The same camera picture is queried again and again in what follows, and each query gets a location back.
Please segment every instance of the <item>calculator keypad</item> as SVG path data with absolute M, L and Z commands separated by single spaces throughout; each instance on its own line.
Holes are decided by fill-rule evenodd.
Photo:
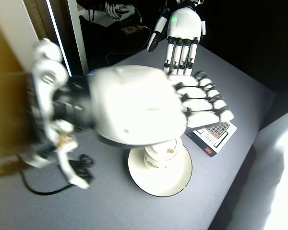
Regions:
M 225 131 L 228 129 L 229 124 L 224 122 L 224 123 L 219 123 L 214 126 L 207 127 L 206 130 L 211 133 L 214 137 L 219 139 Z

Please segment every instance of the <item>white cup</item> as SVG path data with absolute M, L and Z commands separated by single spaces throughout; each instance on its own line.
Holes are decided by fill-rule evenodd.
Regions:
M 175 164 L 175 156 L 182 146 L 180 138 L 144 148 L 144 164 L 148 169 L 166 169 Z

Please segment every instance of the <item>plate rim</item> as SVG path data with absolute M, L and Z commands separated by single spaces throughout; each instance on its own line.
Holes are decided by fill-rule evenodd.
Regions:
M 131 149 L 131 150 L 129 151 L 129 154 L 128 154 L 128 170 L 129 170 L 129 174 L 130 174 L 133 182 L 134 182 L 142 191 L 144 191 L 145 193 L 147 193 L 147 194 L 149 194 L 149 195 L 151 195 L 151 196 L 156 196 L 156 197 L 171 197 L 171 196 L 174 196 L 174 195 L 177 195 L 178 193 L 180 193 L 182 190 L 184 190 L 184 189 L 187 187 L 187 185 L 189 184 L 189 182 L 190 182 L 190 180 L 191 180 L 192 174 L 193 174 L 193 162 L 192 162 L 192 159 L 191 159 L 191 155 L 190 155 L 188 149 L 187 149 L 184 145 L 183 145 L 183 147 L 184 147 L 184 148 L 186 149 L 186 151 L 188 152 L 188 155 L 189 155 L 189 158 L 190 158 L 190 161 L 191 161 L 191 173 L 190 173 L 190 177 L 189 177 L 188 182 L 186 183 L 186 185 L 185 185 L 181 190 L 179 190 L 177 193 L 174 193 L 174 194 L 172 194 L 172 195 L 166 195 L 166 196 L 163 195 L 163 196 L 160 196 L 160 195 L 151 194 L 151 193 L 145 191 L 143 188 L 141 188 L 141 187 L 137 184 L 137 182 L 134 180 L 134 178 L 133 178 L 133 176 L 132 176 L 132 174 L 131 174 L 131 172 L 130 172 L 130 168 L 129 168 L 129 157 L 130 157 L 130 153 L 131 153 L 131 151 L 132 151 L 132 149 Z

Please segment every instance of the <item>table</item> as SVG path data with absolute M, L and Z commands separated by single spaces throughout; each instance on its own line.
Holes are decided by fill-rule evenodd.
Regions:
M 118 65 L 163 67 L 167 43 L 146 50 Z M 92 156 L 95 180 L 88 190 L 71 188 L 58 195 L 36 196 L 25 189 L 18 174 L 0 178 L 0 230 L 206 230 L 222 203 L 273 100 L 274 93 L 254 79 L 198 47 L 194 70 L 206 70 L 235 115 L 238 130 L 210 158 L 185 135 L 193 173 L 187 187 L 171 197 L 143 192 L 132 180 L 128 151 L 100 142 L 93 131 L 78 135 L 80 147 L 72 153 Z M 38 191 L 65 185 L 56 165 L 25 172 Z

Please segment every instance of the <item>green light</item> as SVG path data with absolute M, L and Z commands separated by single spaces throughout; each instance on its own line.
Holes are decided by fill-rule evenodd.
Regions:
M 172 17 L 171 22 L 177 22 L 177 17 Z

